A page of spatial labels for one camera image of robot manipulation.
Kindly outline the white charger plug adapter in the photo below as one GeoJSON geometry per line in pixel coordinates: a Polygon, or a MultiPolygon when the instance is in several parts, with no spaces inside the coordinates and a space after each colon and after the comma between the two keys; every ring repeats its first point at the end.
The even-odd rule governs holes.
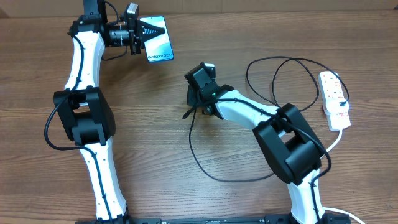
{"type": "Polygon", "coordinates": [[[346,113],[349,110],[349,102],[341,98],[327,99],[323,104],[323,109],[326,115],[346,113]]]}

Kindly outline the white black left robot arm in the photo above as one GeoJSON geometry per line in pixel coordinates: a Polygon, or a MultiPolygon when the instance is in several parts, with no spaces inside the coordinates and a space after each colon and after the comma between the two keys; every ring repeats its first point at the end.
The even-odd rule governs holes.
{"type": "Polygon", "coordinates": [[[174,57],[164,16],[139,17],[139,6],[127,5],[113,22],[108,21],[107,1],[84,1],[84,13],[69,28],[73,40],[70,76],[62,91],[53,95],[55,108],[45,127],[58,115],[67,138],[74,143],[64,150],[80,151],[90,175],[96,200],[93,223],[132,223],[122,195],[113,159],[116,122],[100,89],[100,66],[108,47],[124,47],[133,55],[146,52],[148,61],[174,57]]]}

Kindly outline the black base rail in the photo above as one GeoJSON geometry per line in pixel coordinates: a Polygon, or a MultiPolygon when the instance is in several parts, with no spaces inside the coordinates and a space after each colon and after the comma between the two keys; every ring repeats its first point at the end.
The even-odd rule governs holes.
{"type": "Polygon", "coordinates": [[[227,218],[227,219],[174,219],[161,220],[160,218],[131,218],[129,215],[125,217],[118,216],[113,221],[109,220],[92,220],[80,222],[81,224],[109,224],[109,223],[127,223],[127,224],[293,224],[298,223],[292,215],[266,215],[264,218],[227,218]]]}

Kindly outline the Samsung Galaxy S24 smartphone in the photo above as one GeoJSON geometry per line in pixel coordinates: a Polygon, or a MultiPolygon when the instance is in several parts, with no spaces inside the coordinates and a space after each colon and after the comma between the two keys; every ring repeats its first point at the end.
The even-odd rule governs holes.
{"type": "MultiPolygon", "coordinates": [[[[165,21],[164,16],[149,16],[139,19],[142,21],[156,25],[159,21],[165,21]]],[[[166,33],[156,38],[144,42],[148,62],[162,62],[174,59],[172,44],[170,41],[167,25],[165,23],[166,33]]]]}

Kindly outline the white power strip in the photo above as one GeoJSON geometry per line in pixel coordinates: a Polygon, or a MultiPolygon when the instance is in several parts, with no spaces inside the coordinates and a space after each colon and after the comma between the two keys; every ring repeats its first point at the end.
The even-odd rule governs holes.
{"type": "Polygon", "coordinates": [[[318,75],[323,100],[323,110],[330,131],[340,131],[351,126],[349,103],[343,94],[342,84],[332,72],[324,71],[318,75]]]}

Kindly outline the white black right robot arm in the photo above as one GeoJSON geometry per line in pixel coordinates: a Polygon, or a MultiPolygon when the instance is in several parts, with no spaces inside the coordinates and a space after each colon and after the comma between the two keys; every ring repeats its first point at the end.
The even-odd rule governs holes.
{"type": "Polygon", "coordinates": [[[215,66],[201,63],[190,70],[187,103],[189,113],[203,108],[250,129],[272,172],[288,186],[292,208],[286,215],[266,215],[265,223],[331,223],[320,202],[318,179],[321,157],[326,154],[320,140],[299,109],[287,103],[281,108],[253,101],[229,85],[219,86],[215,66]]]}

